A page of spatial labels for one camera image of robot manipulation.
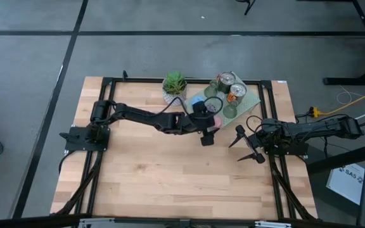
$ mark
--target yellow cable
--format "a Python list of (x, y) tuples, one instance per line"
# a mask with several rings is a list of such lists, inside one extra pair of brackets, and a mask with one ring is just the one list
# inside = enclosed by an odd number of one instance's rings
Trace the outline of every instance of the yellow cable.
[(354, 103), (356, 103), (356, 102), (358, 102), (358, 101), (360, 101), (360, 100), (362, 100), (362, 99), (364, 99), (365, 98), (365, 96), (363, 96), (363, 97), (361, 97), (361, 98), (359, 98), (359, 99), (357, 99), (357, 100), (355, 100), (355, 101), (353, 101), (353, 102), (350, 102), (349, 104), (346, 104), (345, 106), (343, 106), (343, 107), (340, 107), (340, 108), (338, 108), (338, 109), (336, 109), (336, 110), (333, 110), (333, 111), (331, 111), (331, 112), (328, 112), (328, 113), (323, 113), (323, 112), (320, 112), (320, 111), (318, 111), (315, 107), (314, 107), (314, 111), (316, 111), (316, 114), (317, 115), (314, 115), (314, 117), (317, 117), (317, 116), (320, 116), (320, 115), (331, 115), (331, 114), (334, 114), (335, 112), (338, 112), (338, 111), (340, 111), (340, 110), (342, 110), (342, 109), (344, 109), (344, 108), (346, 108), (346, 107), (348, 107), (348, 106), (350, 106), (350, 105), (352, 105), (352, 104), (354, 104)]

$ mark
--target potted plant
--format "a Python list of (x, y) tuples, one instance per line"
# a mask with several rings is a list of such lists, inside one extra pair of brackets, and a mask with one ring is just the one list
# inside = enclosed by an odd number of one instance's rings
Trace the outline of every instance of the potted plant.
[[(170, 104), (175, 97), (180, 97), (182, 100), (187, 97), (187, 82), (181, 72), (170, 72), (163, 80), (164, 100)], [(176, 99), (171, 105), (178, 106), (181, 102)]]

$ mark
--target tin can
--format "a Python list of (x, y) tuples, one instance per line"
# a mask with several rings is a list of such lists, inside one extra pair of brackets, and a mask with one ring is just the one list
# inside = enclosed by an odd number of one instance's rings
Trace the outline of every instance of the tin can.
[(218, 91), (228, 94), (231, 85), (236, 82), (236, 76), (232, 72), (223, 72), (218, 74), (216, 81), (218, 81)]
[(227, 101), (237, 101), (238, 103), (241, 103), (243, 98), (245, 97), (247, 92), (247, 88), (242, 83), (235, 83), (231, 85), (230, 93), (227, 95)]

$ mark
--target plant pot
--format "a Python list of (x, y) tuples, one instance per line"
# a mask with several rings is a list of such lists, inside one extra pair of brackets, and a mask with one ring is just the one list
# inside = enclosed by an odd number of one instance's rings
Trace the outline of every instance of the plant pot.
[[(179, 97), (179, 98), (181, 98), (183, 101), (185, 101), (186, 100), (186, 98), (187, 98), (187, 85), (185, 85), (185, 88), (184, 88), (184, 90), (183, 90), (183, 92), (182, 93), (180, 93), (180, 94), (168, 94), (168, 93), (166, 93), (165, 92), (165, 90), (164, 90), (164, 83), (165, 83), (165, 79), (163, 80), (163, 85), (162, 85), (162, 90), (163, 90), (163, 98), (164, 98), (164, 100), (165, 100), (165, 102), (167, 102), (167, 104), (170, 104), (170, 102), (174, 99), (174, 98), (176, 98), (176, 97)], [(181, 102), (178, 100), (178, 99), (176, 99), (172, 104), (171, 104), (171, 106), (179, 106), (179, 105), (181, 105)]]

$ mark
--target pink object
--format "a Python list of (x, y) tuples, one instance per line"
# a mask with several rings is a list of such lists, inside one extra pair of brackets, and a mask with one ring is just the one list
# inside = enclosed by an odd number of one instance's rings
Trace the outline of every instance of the pink object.
[(222, 127), (222, 118), (221, 117), (214, 116), (214, 120), (215, 120), (214, 127), (216, 127), (216, 128)]

